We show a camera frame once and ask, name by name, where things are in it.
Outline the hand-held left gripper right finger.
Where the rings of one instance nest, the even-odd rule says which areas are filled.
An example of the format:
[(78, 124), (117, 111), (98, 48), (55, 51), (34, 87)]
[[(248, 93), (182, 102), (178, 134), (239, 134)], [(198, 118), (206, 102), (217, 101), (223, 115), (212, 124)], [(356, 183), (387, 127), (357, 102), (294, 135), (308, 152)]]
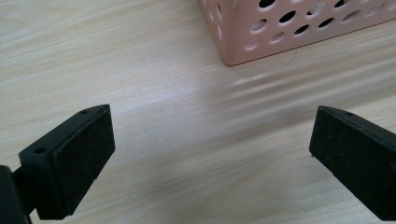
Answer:
[(321, 105), (309, 151), (379, 219), (396, 221), (396, 133)]

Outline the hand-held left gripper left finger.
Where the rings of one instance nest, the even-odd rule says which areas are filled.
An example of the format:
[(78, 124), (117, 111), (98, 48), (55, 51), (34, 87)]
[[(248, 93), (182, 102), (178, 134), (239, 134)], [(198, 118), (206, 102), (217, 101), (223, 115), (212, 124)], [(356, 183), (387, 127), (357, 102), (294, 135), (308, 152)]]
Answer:
[(44, 220), (73, 215), (114, 151), (110, 106), (77, 112), (19, 153), (22, 211)]

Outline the pink perforated plastic basket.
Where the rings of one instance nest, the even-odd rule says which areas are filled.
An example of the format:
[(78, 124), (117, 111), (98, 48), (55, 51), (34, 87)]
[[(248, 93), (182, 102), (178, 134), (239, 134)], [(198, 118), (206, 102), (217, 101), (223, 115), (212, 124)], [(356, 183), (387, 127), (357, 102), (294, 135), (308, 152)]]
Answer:
[(396, 0), (198, 1), (228, 65), (396, 20)]

